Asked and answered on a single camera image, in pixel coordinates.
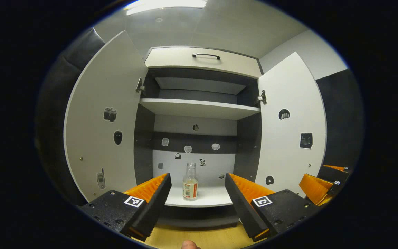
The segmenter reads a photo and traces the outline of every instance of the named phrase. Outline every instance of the bottle label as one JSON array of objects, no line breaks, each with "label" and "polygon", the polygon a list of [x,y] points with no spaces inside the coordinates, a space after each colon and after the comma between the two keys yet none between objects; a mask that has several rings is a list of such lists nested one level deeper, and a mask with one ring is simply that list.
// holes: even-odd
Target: bottle label
[{"label": "bottle label", "polygon": [[197,195],[198,184],[186,184],[183,183],[182,187],[182,195],[185,198],[196,198]]}]

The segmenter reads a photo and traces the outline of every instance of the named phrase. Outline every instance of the ceiling light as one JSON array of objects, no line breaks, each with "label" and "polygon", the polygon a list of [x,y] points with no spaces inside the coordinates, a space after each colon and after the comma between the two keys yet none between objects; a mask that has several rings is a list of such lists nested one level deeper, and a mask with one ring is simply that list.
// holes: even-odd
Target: ceiling light
[{"label": "ceiling light", "polygon": [[207,4],[203,0],[139,0],[127,5],[124,10],[127,11],[127,16],[139,12],[170,7],[189,7],[189,8],[203,8]]}]

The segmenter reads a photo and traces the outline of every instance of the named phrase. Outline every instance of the cabinet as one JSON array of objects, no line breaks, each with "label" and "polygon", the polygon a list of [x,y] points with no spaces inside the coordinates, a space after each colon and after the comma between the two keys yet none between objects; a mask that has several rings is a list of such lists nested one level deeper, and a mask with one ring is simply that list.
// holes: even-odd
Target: cabinet
[{"label": "cabinet", "polygon": [[[166,206],[229,206],[221,174],[230,172],[304,197],[299,182],[305,173],[317,175],[325,153],[319,89],[296,52],[262,74],[257,59],[218,49],[158,47],[142,61],[119,33],[91,59],[68,102],[64,146],[79,190],[92,201],[170,172]],[[106,109],[115,110],[113,122],[103,118]],[[311,134],[309,149],[300,145],[302,134]],[[189,161],[199,177],[193,202],[181,190]]]}]

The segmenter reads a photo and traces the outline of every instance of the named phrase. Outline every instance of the drawer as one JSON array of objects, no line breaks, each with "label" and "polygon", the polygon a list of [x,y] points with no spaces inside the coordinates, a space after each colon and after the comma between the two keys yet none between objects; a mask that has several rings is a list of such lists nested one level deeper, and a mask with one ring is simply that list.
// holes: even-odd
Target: drawer
[{"label": "drawer", "polygon": [[252,78],[262,76],[256,58],[217,49],[198,47],[156,47],[145,60],[148,68],[195,68],[227,72]]}]

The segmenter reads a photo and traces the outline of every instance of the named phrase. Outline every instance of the white shelf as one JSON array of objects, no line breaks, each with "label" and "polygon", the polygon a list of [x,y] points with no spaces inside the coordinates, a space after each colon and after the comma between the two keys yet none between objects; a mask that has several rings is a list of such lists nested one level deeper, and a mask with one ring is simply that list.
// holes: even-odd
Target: white shelf
[{"label": "white shelf", "polygon": [[232,205],[233,203],[224,186],[201,187],[199,185],[198,197],[196,200],[184,200],[182,197],[182,187],[172,187],[165,204],[186,208],[205,208],[210,206]]},{"label": "white shelf", "polygon": [[260,112],[260,108],[209,101],[142,98],[139,101],[156,115],[239,120]]}]

